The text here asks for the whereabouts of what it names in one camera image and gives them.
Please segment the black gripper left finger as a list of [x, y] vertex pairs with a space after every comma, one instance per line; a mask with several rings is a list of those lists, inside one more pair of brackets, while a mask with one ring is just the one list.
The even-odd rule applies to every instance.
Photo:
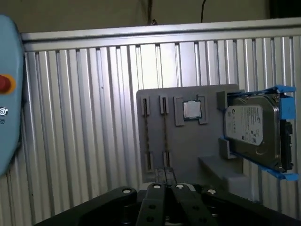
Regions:
[[138, 191], [122, 186], [38, 224], [40, 226], [162, 226], [165, 223], [166, 168], [157, 168], [155, 174], [155, 182], [142, 184]]

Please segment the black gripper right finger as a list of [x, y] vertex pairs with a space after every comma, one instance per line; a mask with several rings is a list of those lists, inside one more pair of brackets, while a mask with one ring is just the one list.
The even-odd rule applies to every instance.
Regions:
[[166, 184], [190, 226], [299, 226], [300, 220], [212, 186], [177, 182], [166, 168]]

